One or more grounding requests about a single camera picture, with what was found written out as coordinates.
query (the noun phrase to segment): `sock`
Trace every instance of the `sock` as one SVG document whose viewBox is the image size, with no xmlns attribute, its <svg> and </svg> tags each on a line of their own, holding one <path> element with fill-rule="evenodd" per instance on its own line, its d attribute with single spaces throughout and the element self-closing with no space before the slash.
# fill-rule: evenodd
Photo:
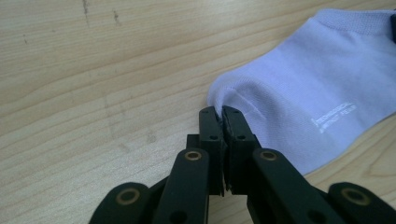
<svg viewBox="0 0 396 224">
<path fill-rule="evenodd" d="M 241 110 L 263 147 L 305 175 L 396 110 L 392 10 L 321 10 L 267 54 L 218 77 L 207 103 Z"/>
</svg>

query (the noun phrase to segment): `light wood surface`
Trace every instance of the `light wood surface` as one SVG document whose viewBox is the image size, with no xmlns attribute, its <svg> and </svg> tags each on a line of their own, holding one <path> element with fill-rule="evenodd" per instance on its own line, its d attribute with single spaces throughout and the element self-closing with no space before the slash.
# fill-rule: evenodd
<svg viewBox="0 0 396 224">
<path fill-rule="evenodd" d="M 0 1 L 0 222 L 87 223 L 124 182 L 167 176 L 221 73 L 325 7 L 384 1 Z M 396 207 L 396 117 L 307 176 L 360 184 Z M 251 223 L 242 196 L 209 223 Z"/>
</svg>

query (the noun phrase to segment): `wood grain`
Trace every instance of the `wood grain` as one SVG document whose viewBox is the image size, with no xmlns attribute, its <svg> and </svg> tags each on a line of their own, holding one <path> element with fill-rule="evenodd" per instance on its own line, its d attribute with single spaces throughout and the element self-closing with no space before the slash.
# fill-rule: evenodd
<svg viewBox="0 0 396 224">
<path fill-rule="evenodd" d="M 381 1 L 0 2 L 0 222 L 87 223 L 115 186 L 169 174 L 221 73 L 274 48 L 325 7 Z M 307 176 L 350 181 L 396 207 L 396 117 Z M 251 223 L 211 197 L 209 223 Z"/>
</svg>

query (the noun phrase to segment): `fabric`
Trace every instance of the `fabric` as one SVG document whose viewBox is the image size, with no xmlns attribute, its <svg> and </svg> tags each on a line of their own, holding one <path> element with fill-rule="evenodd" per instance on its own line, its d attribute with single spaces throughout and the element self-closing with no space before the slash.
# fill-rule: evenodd
<svg viewBox="0 0 396 224">
<path fill-rule="evenodd" d="M 218 77 L 207 103 L 241 110 L 301 174 L 396 110 L 392 10 L 321 10 L 267 54 Z"/>
</svg>

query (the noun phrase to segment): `sock logo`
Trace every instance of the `sock logo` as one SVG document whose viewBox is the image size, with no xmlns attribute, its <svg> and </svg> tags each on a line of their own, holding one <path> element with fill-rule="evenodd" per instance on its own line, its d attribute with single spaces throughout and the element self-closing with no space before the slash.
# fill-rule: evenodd
<svg viewBox="0 0 396 224">
<path fill-rule="evenodd" d="M 324 131 L 332 124 L 334 124 L 337 120 L 354 111 L 356 108 L 357 107 L 354 104 L 350 102 L 345 102 L 332 109 L 330 112 L 323 115 L 319 119 L 311 119 L 311 121 L 319 128 L 320 133 L 324 133 Z"/>
</svg>

